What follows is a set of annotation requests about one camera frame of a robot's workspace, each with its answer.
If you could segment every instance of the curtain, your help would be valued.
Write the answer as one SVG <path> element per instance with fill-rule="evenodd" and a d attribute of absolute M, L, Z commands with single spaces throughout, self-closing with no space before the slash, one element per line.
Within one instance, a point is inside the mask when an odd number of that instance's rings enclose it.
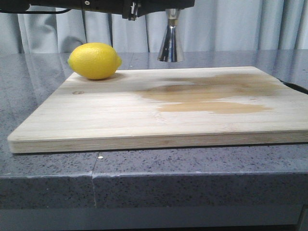
<path fill-rule="evenodd" d="M 165 12 L 128 21 L 71 10 L 0 13 L 0 25 L 0 55 L 71 52 L 86 42 L 107 43 L 117 52 L 158 52 L 167 19 Z M 178 30 L 184 51 L 308 49 L 308 0 L 195 0 L 194 7 L 181 11 Z"/>

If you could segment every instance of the yellow lemon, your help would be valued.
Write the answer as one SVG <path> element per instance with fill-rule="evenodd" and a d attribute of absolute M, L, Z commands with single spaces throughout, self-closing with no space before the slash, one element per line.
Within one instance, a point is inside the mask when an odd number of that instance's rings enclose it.
<path fill-rule="evenodd" d="M 122 64 L 116 51 L 100 42 L 85 43 L 75 48 L 67 62 L 73 71 L 89 79 L 107 78 Z"/>

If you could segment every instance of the granite countertop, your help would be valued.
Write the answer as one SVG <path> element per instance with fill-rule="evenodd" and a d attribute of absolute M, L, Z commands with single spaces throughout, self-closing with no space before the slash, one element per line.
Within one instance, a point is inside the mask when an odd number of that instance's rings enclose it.
<path fill-rule="evenodd" d="M 0 209 L 308 203 L 307 143 L 12 154 L 8 134 L 70 76 L 68 56 L 0 56 Z M 308 50 L 120 56 L 120 69 L 255 66 L 308 88 Z"/>

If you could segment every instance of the wood grain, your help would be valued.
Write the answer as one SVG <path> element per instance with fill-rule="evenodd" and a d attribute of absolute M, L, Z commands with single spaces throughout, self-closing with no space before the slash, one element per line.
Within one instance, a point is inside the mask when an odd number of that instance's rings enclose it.
<path fill-rule="evenodd" d="M 308 95 L 255 67 L 73 73 L 8 137 L 13 153 L 308 141 Z"/>

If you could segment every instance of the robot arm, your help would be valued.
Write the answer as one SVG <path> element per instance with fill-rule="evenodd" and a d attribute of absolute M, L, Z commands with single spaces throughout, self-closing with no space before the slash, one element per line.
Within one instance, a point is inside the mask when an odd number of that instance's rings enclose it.
<path fill-rule="evenodd" d="M 123 18 L 137 17 L 166 9 L 184 9 L 194 6 L 194 0 L 1 0 L 0 9 L 24 12 L 30 5 L 51 6 L 85 11 L 121 14 Z"/>

